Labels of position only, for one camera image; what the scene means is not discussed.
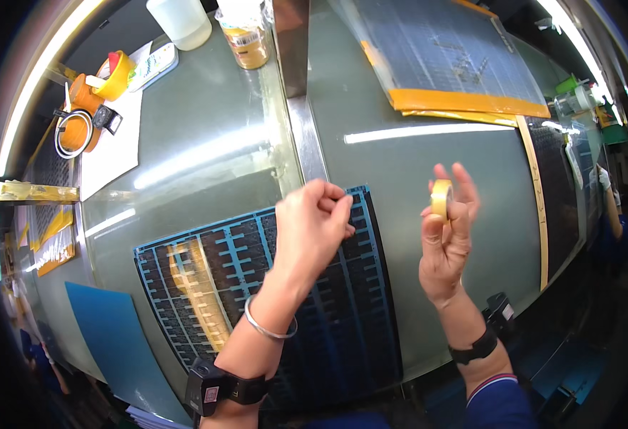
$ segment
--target wrist strap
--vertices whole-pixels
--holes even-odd
[[[485,333],[480,339],[474,341],[470,350],[455,350],[449,345],[448,350],[456,363],[467,365],[473,359],[482,359],[490,356],[496,347],[497,335],[490,329],[490,326],[486,325]]]

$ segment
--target plastic bottle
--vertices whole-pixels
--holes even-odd
[[[212,34],[212,23],[199,0],[147,0],[145,6],[182,51],[199,47]]]
[[[219,0],[219,22],[238,65],[258,69],[269,59],[262,15],[263,0]]]

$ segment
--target masking tape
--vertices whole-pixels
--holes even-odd
[[[430,194],[430,211],[439,214],[443,222],[447,223],[447,204],[453,201],[452,181],[438,179],[433,184],[433,191]]]

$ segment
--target white glove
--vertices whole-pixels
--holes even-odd
[[[597,176],[598,180],[602,184],[602,188],[604,188],[605,191],[612,187],[612,182],[610,182],[610,174],[607,173],[606,169],[600,167],[599,165],[597,166]]]
[[[50,365],[54,365],[55,361],[52,360],[52,356],[50,356],[50,353],[47,351],[47,346],[45,345],[45,343],[43,341],[40,341],[40,345],[42,345],[43,347],[43,351],[45,352],[45,357],[47,358],[47,361],[50,362]]]

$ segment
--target workbench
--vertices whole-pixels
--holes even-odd
[[[34,278],[44,318],[66,360],[101,380],[78,335],[68,296],[62,292],[64,281],[130,294],[149,347],[179,398],[187,374],[151,308],[133,262],[133,248],[273,206],[302,185],[273,53],[262,68],[243,70],[216,21],[212,24],[206,44],[179,51],[178,67],[143,93],[138,167],[77,204],[78,234],[127,210],[134,214],[81,237],[81,252],[74,260]],[[167,42],[162,35],[152,50]],[[374,199],[404,380],[411,380],[450,359],[438,315],[418,282],[419,213],[430,201],[427,184],[433,166],[443,163],[449,168],[461,162],[481,196],[473,252],[463,277],[466,290],[479,308],[485,308],[489,296],[505,292],[515,313],[520,313],[540,294],[540,235],[527,155],[516,128],[347,144],[345,135],[353,133],[464,122],[395,112],[359,44],[325,1],[312,4],[309,63],[307,92],[330,181],[341,187],[366,184]],[[136,188],[141,175],[171,166],[165,163],[198,145],[250,129],[267,133],[268,148],[246,146],[207,163],[197,159]]]

